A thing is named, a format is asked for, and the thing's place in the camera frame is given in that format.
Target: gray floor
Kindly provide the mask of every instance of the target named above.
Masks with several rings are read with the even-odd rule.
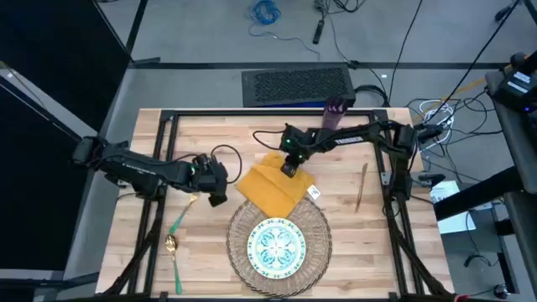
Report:
[[[134,46],[135,60],[159,56],[164,62],[256,62],[316,61],[299,42],[283,42],[272,38],[248,35],[246,7],[250,0],[150,0]],[[270,29],[282,37],[301,37],[309,46],[319,20],[310,0],[276,0],[282,18]],[[404,33],[410,23],[417,0],[369,0],[361,11],[339,14],[333,18],[341,51],[349,58],[362,61],[395,61]],[[510,0],[424,0],[414,29],[404,51],[404,62],[469,62],[483,46],[497,24],[494,14]],[[119,0],[101,5],[110,23],[123,42],[126,41],[139,1]],[[255,28],[255,33],[266,29]],[[483,54],[481,62],[504,62],[517,51],[537,49],[537,26],[524,8],[517,8],[511,19]],[[315,50],[321,61],[341,61],[334,47],[330,24],[325,26],[321,43]],[[375,70],[388,88],[391,70]],[[487,70],[470,73],[467,82],[482,77]],[[375,84],[368,70],[351,71],[354,85]],[[398,70],[394,83],[392,105],[405,106],[417,97],[439,98],[448,95],[464,74],[464,70]],[[479,90],[461,94],[473,96]],[[492,103],[481,98],[487,108]],[[356,107],[377,107],[381,100],[367,94],[358,95]],[[107,138],[130,139],[142,107],[241,107],[241,70],[129,70],[117,97]],[[460,110],[455,128],[472,130],[482,114]],[[494,112],[489,114],[482,131],[499,129]],[[450,147],[457,168],[477,179],[512,165],[503,136],[491,135],[466,140]],[[430,155],[430,160],[451,168],[445,159]],[[432,167],[431,171],[454,175]],[[97,174],[91,187],[84,215],[77,232],[66,277],[90,273],[100,268],[107,231],[113,215],[111,202],[117,189]],[[521,294],[512,301],[535,300],[514,238],[506,238],[508,254],[516,267]],[[470,253],[451,251],[446,247],[451,275],[457,292],[471,294],[502,283],[499,267],[483,267],[479,262],[463,268]],[[487,256],[495,261],[494,254]],[[88,286],[86,294],[93,288]],[[80,290],[60,297],[84,294]],[[480,297],[492,298],[491,294]]]

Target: white label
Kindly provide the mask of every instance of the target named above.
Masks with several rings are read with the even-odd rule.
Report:
[[[362,137],[336,139],[337,144],[360,143],[360,142],[363,142]]]
[[[523,74],[522,72],[517,71],[517,73],[514,74],[514,77],[529,84],[529,76]]]
[[[524,88],[522,88],[522,87],[520,87],[520,86],[514,84],[513,82],[510,82],[510,81],[509,81],[509,82],[507,82],[507,85],[513,87],[514,89],[516,89],[516,90],[518,90],[518,91],[521,91],[522,93],[528,93],[527,90],[525,90]]]
[[[313,200],[317,200],[317,198],[321,196],[320,191],[314,185],[310,185],[310,187],[308,188],[308,193],[310,194],[311,198],[313,198]]]

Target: blue and white plate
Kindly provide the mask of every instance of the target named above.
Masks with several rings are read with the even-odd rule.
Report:
[[[305,258],[300,229],[283,218],[269,218],[254,227],[248,238],[248,259],[258,273],[283,279],[295,273]]]

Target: table leg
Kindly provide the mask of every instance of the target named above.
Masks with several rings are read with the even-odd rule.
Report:
[[[531,1],[532,0],[524,0],[524,5],[528,9],[528,12],[531,15],[531,18],[534,20],[535,25],[537,25],[537,10],[535,9],[535,5]]]
[[[505,169],[466,190],[451,195],[435,203],[435,214],[438,221],[487,203],[503,193],[524,188],[516,167]]]

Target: yellow napkin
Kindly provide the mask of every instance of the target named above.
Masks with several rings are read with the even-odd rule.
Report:
[[[238,191],[268,217],[287,217],[315,182],[302,169],[296,171],[295,177],[288,177],[280,171],[283,164],[284,158],[271,152],[237,184]]]

